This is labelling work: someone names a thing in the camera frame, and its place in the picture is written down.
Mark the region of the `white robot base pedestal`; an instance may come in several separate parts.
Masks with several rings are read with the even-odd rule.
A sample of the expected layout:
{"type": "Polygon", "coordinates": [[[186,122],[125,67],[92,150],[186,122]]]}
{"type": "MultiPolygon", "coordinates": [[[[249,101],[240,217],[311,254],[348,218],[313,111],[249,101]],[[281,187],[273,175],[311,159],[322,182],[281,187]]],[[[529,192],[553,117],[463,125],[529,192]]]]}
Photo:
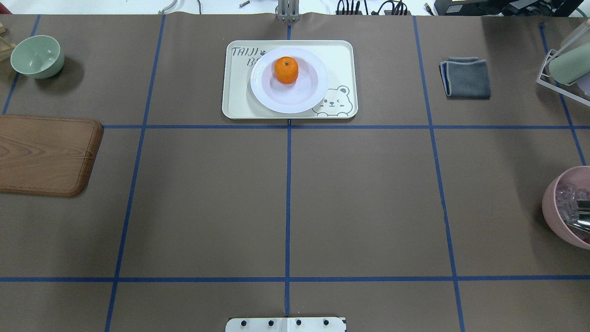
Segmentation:
{"type": "Polygon", "coordinates": [[[226,332],[346,332],[341,317],[235,318],[228,320],[226,332]]]}

